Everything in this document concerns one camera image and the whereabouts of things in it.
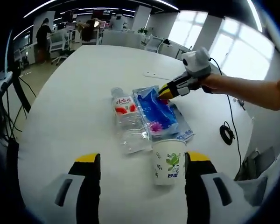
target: desk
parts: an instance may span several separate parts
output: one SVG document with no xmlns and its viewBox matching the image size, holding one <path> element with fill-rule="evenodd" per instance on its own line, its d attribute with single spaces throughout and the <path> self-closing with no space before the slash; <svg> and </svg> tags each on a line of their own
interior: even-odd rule
<svg viewBox="0 0 280 224">
<path fill-rule="evenodd" d="M 126 47 L 82 46 L 53 73 L 33 103 L 20 140 L 18 171 L 28 208 L 42 189 L 68 173 L 74 160 L 101 153 L 100 223 L 186 223 L 184 184 L 160 188 L 153 184 L 150 154 L 124 155 L 114 125 L 110 89 L 163 85 L 145 77 L 155 72 L 175 78 L 184 72 L 181 61 Z M 218 172 L 234 178 L 239 167 L 236 143 L 226 145 L 219 127 L 232 126 L 225 95 L 192 91 L 173 100 L 196 133 L 188 150 L 207 154 Z M 252 134 L 248 114 L 231 99 L 242 158 Z"/>
</svg>

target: blue plastic bag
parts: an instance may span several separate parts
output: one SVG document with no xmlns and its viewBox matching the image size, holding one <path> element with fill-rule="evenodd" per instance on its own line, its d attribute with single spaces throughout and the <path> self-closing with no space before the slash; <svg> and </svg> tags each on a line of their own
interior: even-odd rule
<svg viewBox="0 0 280 224">
<path fill-rule="evenodd" d="M 137 92 L 137 101 L 152 136 L 164 136 L 178 133 L 178 123 L 172 109 L 157 97 L 156 87 Z"/>
</svg>

